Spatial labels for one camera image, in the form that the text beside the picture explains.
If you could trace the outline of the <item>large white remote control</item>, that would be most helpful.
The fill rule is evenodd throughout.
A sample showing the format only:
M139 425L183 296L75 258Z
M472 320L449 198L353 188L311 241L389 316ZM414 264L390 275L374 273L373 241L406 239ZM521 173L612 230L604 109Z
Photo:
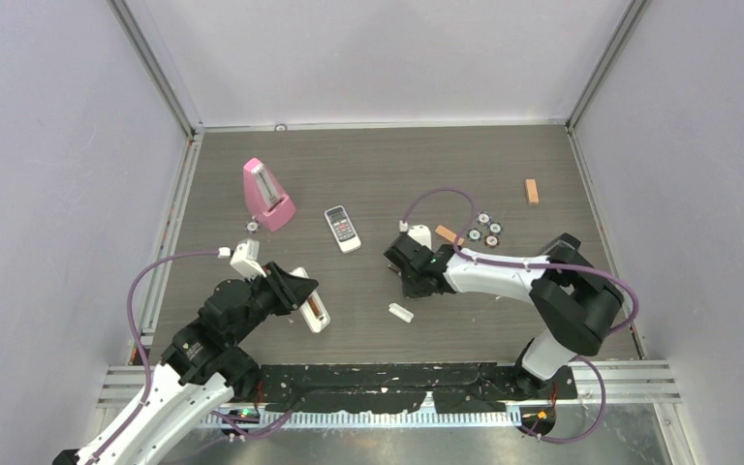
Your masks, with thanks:
M299 312L313 333L321 333L331 323L331 317L317 291L307 297L299 307Z

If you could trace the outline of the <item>white battery cover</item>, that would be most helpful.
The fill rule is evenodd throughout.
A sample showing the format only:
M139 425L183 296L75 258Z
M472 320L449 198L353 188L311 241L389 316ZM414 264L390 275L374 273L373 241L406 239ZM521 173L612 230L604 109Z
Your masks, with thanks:
M388 306L387 310L389 311L390 314L392 314L393 316L397 317L398 319L400 319L401 321L405 323L410 323L414 318L414 314L411 311L407 310L405 307L397 303L391 303Z

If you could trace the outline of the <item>small white remote control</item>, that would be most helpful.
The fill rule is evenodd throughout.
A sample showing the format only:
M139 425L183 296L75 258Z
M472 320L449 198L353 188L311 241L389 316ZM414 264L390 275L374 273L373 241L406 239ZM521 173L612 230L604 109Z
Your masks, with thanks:
M333 238L343 254L352 253L361 247L357 230L343 205L335 205L324 212L325 220Z

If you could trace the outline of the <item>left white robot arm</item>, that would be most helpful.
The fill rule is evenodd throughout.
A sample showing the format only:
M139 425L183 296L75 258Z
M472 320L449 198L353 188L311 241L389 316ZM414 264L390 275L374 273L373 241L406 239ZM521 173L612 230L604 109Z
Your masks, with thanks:
M220 282L181 328L141 390L112 423L80 449L65 449L56 464L157 464L202 419L223 403L258 392L262 370L239 344L270 316L300 309L317 280L276 263L247 279Z

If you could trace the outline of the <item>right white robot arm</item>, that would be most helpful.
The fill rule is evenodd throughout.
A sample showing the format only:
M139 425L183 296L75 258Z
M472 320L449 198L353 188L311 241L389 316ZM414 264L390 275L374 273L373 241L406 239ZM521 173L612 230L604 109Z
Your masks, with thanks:
M510 391L534 398L573 358L599 352L625 301L609 274L584 259L579 245L563 233L539 255L519 258L452 244L431 250L403 232L384 256L407 298L476 293L534 306L544 330L521 352L508 381Z

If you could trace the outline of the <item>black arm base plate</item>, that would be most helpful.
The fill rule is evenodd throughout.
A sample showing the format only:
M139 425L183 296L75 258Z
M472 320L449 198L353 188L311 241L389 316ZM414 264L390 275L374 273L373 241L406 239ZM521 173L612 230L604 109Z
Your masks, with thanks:
M535 381L511 364L496 362L396 364L265 364L231 402L270 412L399 414L431 399L439 414L493 413L510 401L573 400L573 371L564 366L549 381Z

